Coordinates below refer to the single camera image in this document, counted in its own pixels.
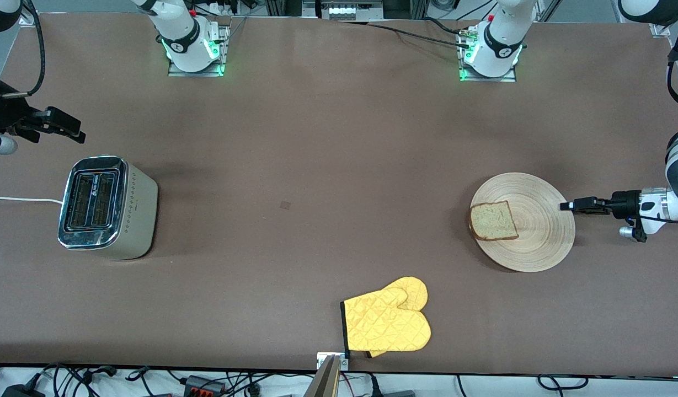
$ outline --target red wire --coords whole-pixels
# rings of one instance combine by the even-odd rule
[[[344,372],[341,372],[341,376],[344,377],[344,381],[346,381],[346,386],[349,387],[349,392],[351,392],[351,397],[356,397],[356,394],[354,394],[354,388],[351,387],[351,382],[349,381],[349,378],[346,377],[346,374],[344,374]]]

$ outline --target silver toaster top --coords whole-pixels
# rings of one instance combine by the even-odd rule
[[[109,246],[122,224],[127,163],[112,155],[84,158],[67,179],[59,214],[59,242],[67,249]]]

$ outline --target round woven placemat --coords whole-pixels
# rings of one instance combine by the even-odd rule
[[[518,238],[477,240],[491,259],[515,271],[543,271],[560,263],[574,244],[574,215],[560,211],[566,200],[554,186],[530,174],[507,173],[488,179],[472,206],[508,201]]]

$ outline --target brown table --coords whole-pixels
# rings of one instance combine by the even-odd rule
[[[678,376],[678,226],[634,244],[577,218],[565,261],[525,274],[465,224],[506,171],[570,199],[664,186],[678,106],[646,25],[536,24],[498,84],[460,82],[450,47],[298,18],[249,19],[223,78],[168,78],[144,15],[42,19],[30,103],[87,143],[21,141],[0,196],[59,198],[114,153],[157,181],[159,216],[147,256],[111,263],[59,246],[56,205],[0,202],[0,361],[312,369],[342,350],[342,299],[413,275],[431,341],[352,369]],[[31,86],[37,60],[23,30],[4,80]]]

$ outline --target quilted fabric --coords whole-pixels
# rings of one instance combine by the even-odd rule
[[[432,336],[421,310],[427,287],[416,277],[402,277],[380,291],[341,303],[347,350],[376,357],[386,351],[407,352],[424,347]]]

